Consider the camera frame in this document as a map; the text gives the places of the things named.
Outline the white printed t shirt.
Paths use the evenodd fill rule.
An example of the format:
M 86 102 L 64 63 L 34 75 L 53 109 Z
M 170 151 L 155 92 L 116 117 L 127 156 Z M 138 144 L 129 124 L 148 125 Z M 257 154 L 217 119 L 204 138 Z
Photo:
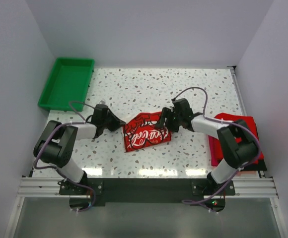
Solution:
M 171 141 L 171 132 L 166 127 L 155 128 L 160 116 L 161 112 L 139 113 L 122 126 L 125 152 Z

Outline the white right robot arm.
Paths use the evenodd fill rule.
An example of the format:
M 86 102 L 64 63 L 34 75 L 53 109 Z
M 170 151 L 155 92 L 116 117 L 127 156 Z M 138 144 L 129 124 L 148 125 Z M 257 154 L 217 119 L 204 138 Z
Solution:
M 167 128 L 178 132 L 183 127 L 191 132 L 203 133 L 219 141 L 223 159 L 207 175 L 206 188 L 210 194 L 217 195 L 224 184 L 236 173 L 253 163 L 261 155 L 258 138 L 251 132 L 246 121 L 215 119 L 203 113 L 193 112 L 187 99 L 172 99 L 173 107 L 164 107 L 155 128 Z

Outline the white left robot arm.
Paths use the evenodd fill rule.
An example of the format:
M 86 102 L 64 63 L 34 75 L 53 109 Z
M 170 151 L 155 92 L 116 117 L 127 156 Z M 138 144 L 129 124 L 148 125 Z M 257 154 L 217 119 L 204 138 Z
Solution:
M 55 170 L 71 183 L 72 191 L 84 194 L 88 189 L 87 174 L 72 158 L 75 142 L 98 138 L 104 130 L 114 132 L 125 124 L 104 104 L 93 107 L 93 113 L 82 121 L 61 123 L 51 120 L 34 147 L 33 168 Z

